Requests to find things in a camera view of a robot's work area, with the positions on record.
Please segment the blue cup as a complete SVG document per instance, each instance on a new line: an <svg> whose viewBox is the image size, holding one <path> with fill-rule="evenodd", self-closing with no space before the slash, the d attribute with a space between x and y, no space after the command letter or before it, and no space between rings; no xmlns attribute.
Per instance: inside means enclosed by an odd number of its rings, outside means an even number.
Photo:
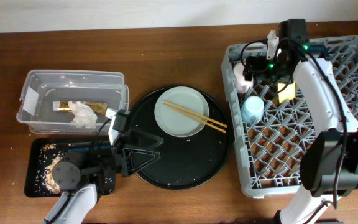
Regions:
<svg viewBox="0 0 358 224"><path fill-rule="evenodd" d="M259 122L264 113L264 102L258 96L250 96L246 98L241 106L242 120L247 124Z"/></svg>

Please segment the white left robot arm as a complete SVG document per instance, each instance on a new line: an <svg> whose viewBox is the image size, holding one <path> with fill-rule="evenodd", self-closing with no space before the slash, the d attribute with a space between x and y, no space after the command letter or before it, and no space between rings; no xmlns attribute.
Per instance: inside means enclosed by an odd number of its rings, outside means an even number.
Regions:
<svg viewBox="0 0 358 224"><path fill-rule="evenodd" d="M61 195L42 223L82 223L101 196L113 192L117 173L129 177L156 162L162 144L160 136L130 129L112 141L70 147L50 171Z"/></svg>

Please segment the yellow bowl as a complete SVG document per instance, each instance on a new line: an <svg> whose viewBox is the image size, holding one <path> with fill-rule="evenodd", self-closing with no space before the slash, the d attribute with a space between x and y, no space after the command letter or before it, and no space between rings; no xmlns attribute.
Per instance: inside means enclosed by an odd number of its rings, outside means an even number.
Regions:
<svg viewBox="0 0 358 224"><path fill-rule="evenodd" d="M285 100L292 100L295 97L296 85L295 83L291 84L278 84L278 102L283 103Z"/></svg>

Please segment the wooden chopstick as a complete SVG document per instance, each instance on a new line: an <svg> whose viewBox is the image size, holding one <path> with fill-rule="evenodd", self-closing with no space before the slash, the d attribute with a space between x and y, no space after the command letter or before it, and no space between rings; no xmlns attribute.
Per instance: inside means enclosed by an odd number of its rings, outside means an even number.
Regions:
<svg viewBox="0 0 358 224"><path fill-rule="evenodd" d="M214 124L217 124L218 126L221 126L221 127L223 127L223 128L226 128L226 127L227 127L227 125L224 124L224 123L222 123L222 122L219 122L219 121L216 121L216 120L214 120L214 119L211 119L211 118L209 118L208 116L202 115L202 114L197 113L197 112L195 112L195 111L192 111L192 110L190 110L190 109L188 109L188 108L182 107L182 106L180 106L180 105L178 105L178 104L176 104L176 103L172 103L171 101L163 100L163 104L164 104L164 103L165 103L165 104L168 104L168 105L170 105L170 106L172 106L172 107L174 107L174 108L176 108L176 109L189 112L189 113L191 113L191 114L193 114L193 115L195 115L195 116L197 116L197 117L199 117L199 118L201 118L201 119L203 119L203 120L205 120L205 121L207 121L207 122L209 122L209 123L211 123L211 124L214 123Z"/></svg>
<svg viewBox="0 0 358 224"><path fill-rule="evenodd" d="M205 121L205 120L203 120L203 119L201 119L201 118L199 118L199 117L197 117L197 116L195 116L195 115L193 115L193 114L191 114L191 113L189 113L189 112L176 109L176 108L174 108L174 107L172 107L172 106L170 106L170 105L168 105L168 104L165 104L165 103L164 103L163 105L165 105L166 107L168 107L168 108L170 108L170 109L172 109L172 110L174 110L174 111L176 111L176 112L179 112L180 114L182 114L182 115L184 115L184 116L186 116L186 117L189 117L189 118L191 118L191 119L193 119L193 120L195 120L195 121L197 121L197 122L199 122L199 123L202 123L202 124L204 124L204 125L206 125L206 126L209 126L210 128L213 128L213 129L215 129L215 130L217 130L217 131L220 131L220 132L222 132L222 133L227 133L226 130L224 130L224 129L222 129L222 128L219 128L219 127L217 127L217 126L215 126L215 125L213 125L213 124L211 124L211 123L209 123L209 122L207 122L207 121Z"/></svg>

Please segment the white napkin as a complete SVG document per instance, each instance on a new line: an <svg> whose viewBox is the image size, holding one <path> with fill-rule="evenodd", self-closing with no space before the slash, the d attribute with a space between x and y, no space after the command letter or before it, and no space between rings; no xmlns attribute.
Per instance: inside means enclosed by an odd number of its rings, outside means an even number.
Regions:
<svg viewBox="0 0 358 224"><path fill-rule="evenodd" d="M94 129L96 127L97 115L95 112L86 104L77 101L69 101L68 107L74 115L71 121L77 128Z"/></svg>

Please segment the food leftovers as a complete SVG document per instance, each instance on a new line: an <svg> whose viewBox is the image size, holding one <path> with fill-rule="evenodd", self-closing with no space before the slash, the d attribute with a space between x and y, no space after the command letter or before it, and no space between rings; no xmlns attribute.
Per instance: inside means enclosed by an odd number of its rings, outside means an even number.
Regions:
<svg viewBox="0 0 358 224"><path fill-rule="evenodd" d="M60 186L52 177L54 166L63 159L67 152L56 144L44 144L40 148L38 168L35 173L35 193L40 195L60 194Z"/></svg>

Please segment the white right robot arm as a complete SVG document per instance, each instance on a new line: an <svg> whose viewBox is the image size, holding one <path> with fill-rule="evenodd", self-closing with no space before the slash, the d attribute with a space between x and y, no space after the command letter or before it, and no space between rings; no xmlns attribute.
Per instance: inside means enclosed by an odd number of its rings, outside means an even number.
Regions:
<svg viewBox="0 0 358 224"><path fill-rule="evenodd" d="M260 40L266 56L240 55L246 81L286 81L301 90L317 137L300 162L301 185L272 223L315 223L358 189L358 120L336 83L329 52L309 41L304 19L288 19Z"/></svg>

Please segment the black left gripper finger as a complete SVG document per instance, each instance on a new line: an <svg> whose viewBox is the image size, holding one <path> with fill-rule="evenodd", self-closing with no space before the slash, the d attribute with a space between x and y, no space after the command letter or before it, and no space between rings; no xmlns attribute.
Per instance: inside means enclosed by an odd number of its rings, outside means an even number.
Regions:
<svg viewBox="0 0 358 224"><path fill-rule="evenodd" d="M138 129L130 129L123 135L125 144L141 149L155 149L164 143L164 139Z"/></svg>
<svg viewBox="0 0 358 224"><path fill-rule="evenodd" d="M160 153L145 149L124 148L122 175L131 176L160 159Z"/></svg>

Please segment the gold chopstick wrapper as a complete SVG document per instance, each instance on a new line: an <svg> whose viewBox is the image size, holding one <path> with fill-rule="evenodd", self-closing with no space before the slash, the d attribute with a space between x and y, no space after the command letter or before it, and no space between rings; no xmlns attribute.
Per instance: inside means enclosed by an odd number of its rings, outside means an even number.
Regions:
<svg viewBox="0 0 358 224"><path fill-rule="evenodd" d="M95 102L89 102L89 101L82 101L86 106L89 106L95 113L99 114L105 114L108 104L107 103L95 103ZM72 109L68 105L68 101L54 101L52 103L52 109L54 111L70 111L72 112Z"/></svg>

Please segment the grey plate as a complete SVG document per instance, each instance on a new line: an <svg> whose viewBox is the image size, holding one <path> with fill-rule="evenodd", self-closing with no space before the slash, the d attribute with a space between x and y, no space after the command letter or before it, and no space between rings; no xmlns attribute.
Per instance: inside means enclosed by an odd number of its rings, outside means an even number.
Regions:
<svg viewBox="0 0 358 224"><path fill-rule="evenodd" d="M208 103L199 91L186 86L169 88L158 97L154 108L155 120L163 131L182 138L192 136L204 128L205 124L165 106L173 106L170 102L203 116L209 116Z"/></svg>

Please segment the pink cup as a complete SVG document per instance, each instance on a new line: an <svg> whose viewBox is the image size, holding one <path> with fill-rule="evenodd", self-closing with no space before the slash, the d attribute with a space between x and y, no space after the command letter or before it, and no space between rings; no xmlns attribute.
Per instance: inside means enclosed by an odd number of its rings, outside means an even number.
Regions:
<svg viewBox="0 0 358 224"><path fill-rule="evenodd" d="M234 86L239 94L246 94L250 88L253 87L253 80L246 80L243 76L244 66L241 63L233 67Z"/></svg>

